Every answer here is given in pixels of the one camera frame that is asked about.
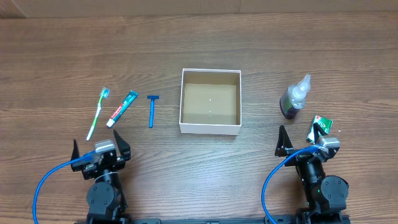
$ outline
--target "toothbrush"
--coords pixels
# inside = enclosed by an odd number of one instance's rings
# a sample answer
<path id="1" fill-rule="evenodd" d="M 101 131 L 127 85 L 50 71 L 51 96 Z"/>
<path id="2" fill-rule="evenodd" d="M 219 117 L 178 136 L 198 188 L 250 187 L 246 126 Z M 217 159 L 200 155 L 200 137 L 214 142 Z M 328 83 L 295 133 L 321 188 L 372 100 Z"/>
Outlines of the toothbrush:
<path id="1" fill-rule="evenodd" d="M 91 136 L 93 135 L 95 125 L 97 124 L 98 116 L 100 115 L 102 99 L 107 99 L 107 97 L 109 96 L 109 91 L 110 90 L 106 87 L 104 87 L 101 91 L 101 95 L 99 97 L 99 101 L 98 101 L 98 105 L 97 105 L 97 112 L 95 113 L 94 121 L 93 121 L 93 124 L 91 125 L 90 131 L 87 134 L 86 141 L 90 140 Z"/>

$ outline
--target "wood grain surface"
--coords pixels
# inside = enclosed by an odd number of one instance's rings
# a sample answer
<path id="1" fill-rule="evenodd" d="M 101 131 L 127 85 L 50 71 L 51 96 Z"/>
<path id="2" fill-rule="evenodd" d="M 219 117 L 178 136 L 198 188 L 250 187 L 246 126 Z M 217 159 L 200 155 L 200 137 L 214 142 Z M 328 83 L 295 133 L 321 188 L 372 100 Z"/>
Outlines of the wood grain surface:
<path id="1" fill-rule="evenodd" d="M 70 159 L 73 139 L 87 152 L 112 138 L 105 122 L 129 90 L 140 96 L 114 128 L 132 148 L 120 174 L 134 218 L 263 217 L 279 126 L 298 149 L 318 114 L 341 141 L 324 170 L 350 184 L 344 214 L 398 222 L 396 12 L 1 20 L 0 34 L 1 224 L 32 223 L 39 180 Z M 242 70 L 238 136 L 180 134 L 183 68 Z M 307 105 L 288 121 L 279 98 L 307 73 Z M 103 86 L 111 93 L 86 142 Z M 40 223 L 84 220 L 92 183 L 69 168 L 52 175 Z M 294 168 L 278 171 L 266 199 L 271 214 L 306 206 Z"/>

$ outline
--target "white box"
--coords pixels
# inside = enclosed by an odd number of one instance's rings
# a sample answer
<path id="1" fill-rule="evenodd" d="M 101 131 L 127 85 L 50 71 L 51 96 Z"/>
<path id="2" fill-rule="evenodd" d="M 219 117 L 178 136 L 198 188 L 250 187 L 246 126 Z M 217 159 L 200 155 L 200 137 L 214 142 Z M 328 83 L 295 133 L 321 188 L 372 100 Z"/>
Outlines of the white box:
<path id="1" fill-rule="evenodd" d="M 237 135 L 242 126 L 241 71 L 184 68 L 181 133 Z"/>

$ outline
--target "green box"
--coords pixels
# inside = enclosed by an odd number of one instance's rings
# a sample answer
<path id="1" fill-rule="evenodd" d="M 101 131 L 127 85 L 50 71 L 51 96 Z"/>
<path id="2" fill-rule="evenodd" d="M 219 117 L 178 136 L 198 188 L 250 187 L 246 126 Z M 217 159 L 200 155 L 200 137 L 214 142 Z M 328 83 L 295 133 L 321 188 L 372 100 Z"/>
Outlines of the green box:
<path id="1" fill-rule="evenodd" d="M 307 141 L 309 142 L 315 142 L 315 136 L 313 133 L 313 124 L 318 123 L 319 126 L 327 133 L 329 134 L 331 125 L 333 124 L 333 121 L 328 119 L 328 118 L 323 118 L 319 115 L 315 115 L 315 117 L 312 120 L 311 128 L 310 131 L 308 132 L 307 135 Z"/>

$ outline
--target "plastic bottle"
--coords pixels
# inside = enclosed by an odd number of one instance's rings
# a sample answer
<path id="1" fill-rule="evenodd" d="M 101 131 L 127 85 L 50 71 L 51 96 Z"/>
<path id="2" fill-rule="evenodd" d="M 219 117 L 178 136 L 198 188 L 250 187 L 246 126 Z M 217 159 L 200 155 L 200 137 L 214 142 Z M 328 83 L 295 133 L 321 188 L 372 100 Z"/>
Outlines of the plastic bottle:
<path id="1" fill-rule="evenodd" d="M 305 106 L 305 96 L 310 91 L 311 75 L 306 75 L 297 85 L 290 85 L 279 101 L 280 110 L 286 119 L 293 119 Z"/>

